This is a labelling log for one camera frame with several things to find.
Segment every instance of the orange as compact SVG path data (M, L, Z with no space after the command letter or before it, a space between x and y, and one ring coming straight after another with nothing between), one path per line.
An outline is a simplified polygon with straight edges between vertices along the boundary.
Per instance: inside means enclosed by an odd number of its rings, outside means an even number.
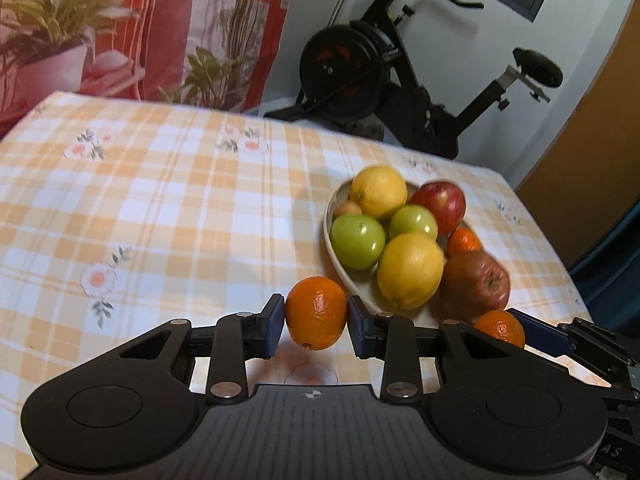
M496 339L524 348L524 329L513 314L503 310L490 310L479 317L474 328Z
M475 232L466 227L457 228L451 233L447 241L447 254L449 256L467 251L481 250L482 244L480 243L480 238L478 238Z
M284 319L295 343L324 350L338 341L347 324L347 298L333 280L311 276L289 291Z

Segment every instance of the white wall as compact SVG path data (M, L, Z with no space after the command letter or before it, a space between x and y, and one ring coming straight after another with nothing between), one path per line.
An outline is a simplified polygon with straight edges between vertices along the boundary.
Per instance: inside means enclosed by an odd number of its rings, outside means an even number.
M298 92L298 59L302 47L315 31L326 25L335 1L291 1L282 46L263 100ZM495 0L479 1L484 3L484 10L459 9L447 0L398 0L395 8L409 4L417 11L401 25L402 37L418 79L427 87L434 102L446 104L454 114L499 76L507 64L513 64L511 51L516 46L539 50L561 66L566 83L548 92L552 98L550 105L533 101L524 85L514 84L507 94L511 105L505 111L491 108L460 137L458 160L509 173L510 183L515 186L522 168L530 163L521 158L523 150L527 145L532 146L551 110L555 110L559 118L575 107L572 103L577 103L575 97L581 95L580 85L568 83L607 9L613 6L619 11L625 0L616 0L617 3L614 0L545 0L533 23ZM347 0L338 21L359 17L369 3L370 0ZM610 25L601 30L600 48L590 54L588 68L599 66L604 60L607 50L602 45L606 46L607 41L611 44L623 15L613 11L607 15ZM565 89L572 99L561 99ZM554 136L553 128L561 127L558 123L556 119L552 124L545 124L548 142Z
M545 154L582 96L590 88L602 67L603 60L612 49L612 43L620 31L620 23L628 13L629 3L630 0L611 1L576 69L571 77L565 79L562 92L551 102L552 108L539 129L504 173L512 187L516 187Z

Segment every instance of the bike seat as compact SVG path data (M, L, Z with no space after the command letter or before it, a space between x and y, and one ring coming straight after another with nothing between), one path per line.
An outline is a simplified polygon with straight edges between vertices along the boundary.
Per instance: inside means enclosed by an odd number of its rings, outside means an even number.
M535 50L513 49L516 65L524 75L549 88L558 88L562 84L562 70L548 57Z

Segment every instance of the green apple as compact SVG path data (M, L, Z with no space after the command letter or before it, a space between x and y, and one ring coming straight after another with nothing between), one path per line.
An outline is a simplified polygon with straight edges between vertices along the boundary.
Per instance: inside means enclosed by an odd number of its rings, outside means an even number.
M367 215L338 216L329 232L331 247L340 263L354 270L370 269L385 247L385 230Z
M409 204L399 209L389 223L389 238L410 231L426 233L434 240L438 238L438 223L435 216L421 205Z

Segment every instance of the plaid tablecloth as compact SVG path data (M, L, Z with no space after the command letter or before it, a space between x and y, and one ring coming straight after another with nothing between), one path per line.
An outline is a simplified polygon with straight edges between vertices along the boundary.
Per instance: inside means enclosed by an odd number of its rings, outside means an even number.
M324 206L373 163L462 186L466 222L510 272L510 306L552 323L588 318L554 250L491 170L249 116L57 93L0 143L0 474L34 465L19 415L44 381L166 320L214 324L258 312L306 276L335 277ZM309 352L285 329L275 359L248 363L250 387L375 386L381 373L382 363L354 357L346 331ZM198 365L192 390L205 378Z

